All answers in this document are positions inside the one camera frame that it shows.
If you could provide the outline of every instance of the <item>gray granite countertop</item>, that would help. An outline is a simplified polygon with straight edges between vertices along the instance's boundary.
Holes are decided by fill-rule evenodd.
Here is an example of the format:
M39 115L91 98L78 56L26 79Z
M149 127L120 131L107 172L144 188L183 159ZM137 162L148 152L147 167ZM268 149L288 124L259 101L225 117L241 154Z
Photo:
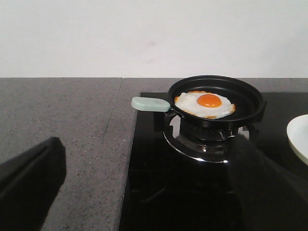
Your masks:
M67 176L42 230L116 231L142 91L177 78L0 78L0 163L50 136ZM242 78L260 91L308 91L307 78Z

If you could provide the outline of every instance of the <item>stovetop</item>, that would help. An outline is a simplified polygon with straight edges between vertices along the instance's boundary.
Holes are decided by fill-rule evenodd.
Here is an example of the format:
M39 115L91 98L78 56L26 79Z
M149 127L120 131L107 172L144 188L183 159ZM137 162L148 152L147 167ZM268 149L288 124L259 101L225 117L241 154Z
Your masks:
M257 148L286 169L308 180L308 167L291 150L286 126L308 114L308 92L263 92L267 107L258 130ZM167 99L166 92L142 92ZM138 111L119 231L244 231L241 205L232 188L215 180L195 180L174 161L175 150L154 130L154 114ZM188 164L191 170L198 163ZM224 171L222 163L206 166Z

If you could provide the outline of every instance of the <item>frying pan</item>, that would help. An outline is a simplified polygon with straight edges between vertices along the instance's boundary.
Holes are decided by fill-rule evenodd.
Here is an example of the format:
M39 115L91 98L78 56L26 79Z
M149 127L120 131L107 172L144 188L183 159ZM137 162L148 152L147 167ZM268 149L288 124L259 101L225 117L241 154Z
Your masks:
M174 104L174 99L182 92L204 90L227 97L235 104L233 114L219 119L201 118L191 115ZM182 79L173 84L168 91L168 102L162 99L134 97L133 108L141 111L176 113L181 119L204 128L231 129L240 128L249 123L260 122L266 102L261 93L250 84L224 76L194 76Z

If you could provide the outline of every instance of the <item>mint green handle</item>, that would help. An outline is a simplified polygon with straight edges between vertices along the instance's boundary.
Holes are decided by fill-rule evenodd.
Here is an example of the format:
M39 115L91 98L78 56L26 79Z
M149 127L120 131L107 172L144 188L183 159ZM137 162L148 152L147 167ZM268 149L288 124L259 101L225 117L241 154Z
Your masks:
M134 97L131 106L139 111L147 112L167 112L170 104L166 100L146 97Z

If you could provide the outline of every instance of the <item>white plate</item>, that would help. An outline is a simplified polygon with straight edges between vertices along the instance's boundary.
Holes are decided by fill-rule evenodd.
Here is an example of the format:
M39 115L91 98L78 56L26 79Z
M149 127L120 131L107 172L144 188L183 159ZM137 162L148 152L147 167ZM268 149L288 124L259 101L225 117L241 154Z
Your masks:
M287 135L292 150L308 165L308 115L292 119L287 126Z

